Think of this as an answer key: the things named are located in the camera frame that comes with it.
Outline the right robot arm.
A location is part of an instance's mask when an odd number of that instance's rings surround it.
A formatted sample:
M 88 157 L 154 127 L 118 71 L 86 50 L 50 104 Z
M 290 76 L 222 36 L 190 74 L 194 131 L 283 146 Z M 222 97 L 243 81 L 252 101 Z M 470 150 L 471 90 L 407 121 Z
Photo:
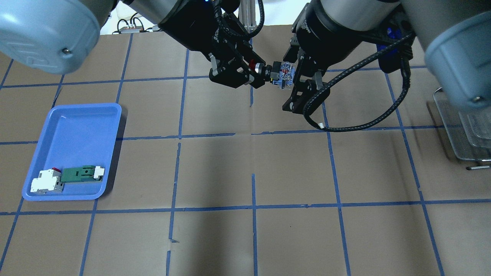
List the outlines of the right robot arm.
M 313 59 L 312 77 L 365 41 L 390 45 L 413 34 L 424 63 L 455 108 L 490 107 L 489 0 L 312 0 L 292 26 L 283 60 Z

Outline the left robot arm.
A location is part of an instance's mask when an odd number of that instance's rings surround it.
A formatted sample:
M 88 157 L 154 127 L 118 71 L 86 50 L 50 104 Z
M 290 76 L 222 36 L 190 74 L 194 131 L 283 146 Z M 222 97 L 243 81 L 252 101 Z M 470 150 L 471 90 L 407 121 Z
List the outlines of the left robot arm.
M 235 15 L 239 0 L 2 0 L 1 52 L 50 74 L 79 70 L 96 46 L 118 5 L 133 9 L 119 17 L 125 29 L 139 17 L 211 63 L 209 79 L 237 88 L 259 88 L 271 80 L 271 66 L 250 43 L 264 26 L 248 31 Z

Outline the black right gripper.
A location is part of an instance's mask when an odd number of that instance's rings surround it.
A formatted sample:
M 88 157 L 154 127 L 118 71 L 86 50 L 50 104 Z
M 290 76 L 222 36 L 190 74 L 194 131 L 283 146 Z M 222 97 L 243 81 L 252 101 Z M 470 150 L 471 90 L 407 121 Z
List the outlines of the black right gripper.
M 369 29 L 367 4 L 307 4 L 292 26 L 293 37 L 283 61 L 297 63 L 293 90 L 282 110 L 302 114 L 307 101 L 323 86 L 331 65 L 361 44 Z

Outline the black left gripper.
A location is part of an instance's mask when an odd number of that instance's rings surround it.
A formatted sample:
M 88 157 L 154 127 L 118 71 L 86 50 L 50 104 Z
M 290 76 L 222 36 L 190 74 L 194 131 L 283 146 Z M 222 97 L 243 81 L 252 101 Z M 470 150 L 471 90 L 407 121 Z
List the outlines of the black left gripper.
M 179 0 L 158 27 L 193 52 L 202 53 L 212 67 L 209 79 L 234 89 L 265 84 L 269 66 L 250 43 L 263 29 L 265 12 L 258 1 L 260 21 L 249 32 L 234 12 L 239 0 Z

